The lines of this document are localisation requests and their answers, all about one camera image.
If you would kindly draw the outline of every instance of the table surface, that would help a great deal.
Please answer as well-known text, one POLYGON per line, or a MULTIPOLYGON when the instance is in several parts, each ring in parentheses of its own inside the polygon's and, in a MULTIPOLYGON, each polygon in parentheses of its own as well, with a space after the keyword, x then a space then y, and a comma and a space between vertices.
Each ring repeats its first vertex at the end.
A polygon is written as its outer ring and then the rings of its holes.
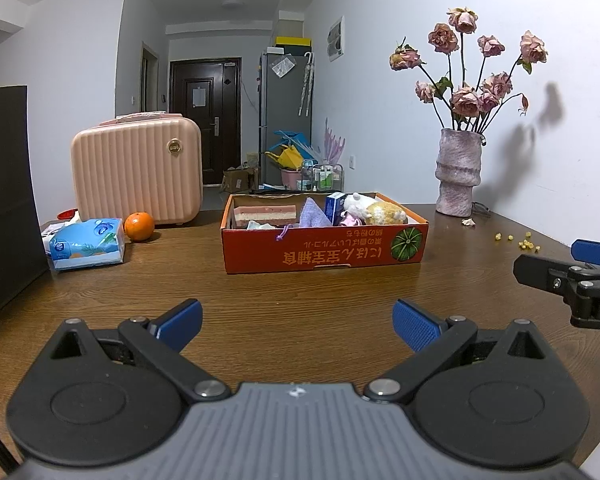
MULTIPOLYGON (((600 331, 572 327, 560 297, 516 283, 511 269, 524 226, 493 215, 476 216, 476 227, 467 228, 432 205, 412 209, 431 224, 421 264, 229 276, 221 213, 201 212, 187 226, 127 246, 120 266, 46 273, 0 312, 0 437, 15 453, 6 404, 65 318, 114 328, 126 317, 157 317, 198 298, 203 329, 183 355, 231 387, 350 381, 361 388, 411 354, 391 322, 395 300, 410 298, 439 317, 463 314, 482 328, 532 319, 589 401, 589 428, 575 457, 581 463, 600 441, 600 331), (496 232, 503 240, 494 240, 496 232)), ((541 254, 570 259, 558 242, 536 233, 532 240, 541 254)))

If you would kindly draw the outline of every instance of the pink textured vase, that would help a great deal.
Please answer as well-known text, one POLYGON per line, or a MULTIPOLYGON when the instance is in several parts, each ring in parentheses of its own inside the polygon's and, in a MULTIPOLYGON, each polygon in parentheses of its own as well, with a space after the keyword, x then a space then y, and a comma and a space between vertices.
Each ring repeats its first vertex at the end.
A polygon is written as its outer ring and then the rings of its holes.
POLYGON ((442 129, 436 178, 440 196, 436 211, 451 216, 470 216, 474 186, 480 184, 482 143, 475 132, 442 129))

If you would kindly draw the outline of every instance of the doorway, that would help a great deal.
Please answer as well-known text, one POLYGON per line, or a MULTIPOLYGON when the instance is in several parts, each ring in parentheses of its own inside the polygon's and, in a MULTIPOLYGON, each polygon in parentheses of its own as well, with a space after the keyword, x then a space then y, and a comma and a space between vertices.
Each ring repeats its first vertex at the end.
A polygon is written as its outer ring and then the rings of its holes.
POLYGON ((158 109, 158 57, 142 44, 140 64, 140 103, 141 112, 158 109))
POLYGON ((240 74, 240 58, 171 62, 169 109, 200 128, 205 185, 240 165, 240 74))

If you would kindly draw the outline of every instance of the black bag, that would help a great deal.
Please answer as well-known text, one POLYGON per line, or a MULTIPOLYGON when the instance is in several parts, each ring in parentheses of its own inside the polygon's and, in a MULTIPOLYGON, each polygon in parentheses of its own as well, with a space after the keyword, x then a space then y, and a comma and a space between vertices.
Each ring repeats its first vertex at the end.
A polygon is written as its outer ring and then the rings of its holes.
POLYGON ((48 270, 29 169, 27 87, 0 88, 0 309, 48 270))

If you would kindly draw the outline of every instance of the pink basket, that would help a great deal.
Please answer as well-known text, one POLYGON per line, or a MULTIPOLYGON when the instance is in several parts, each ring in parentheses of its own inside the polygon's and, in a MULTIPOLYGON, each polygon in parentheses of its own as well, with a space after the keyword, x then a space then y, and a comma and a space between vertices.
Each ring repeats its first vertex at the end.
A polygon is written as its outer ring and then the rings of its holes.
POLYGON ((282 185, 287 189, 298 189, 298 180, 302 180, 302 176, 299 171, 282 170, 282 185))

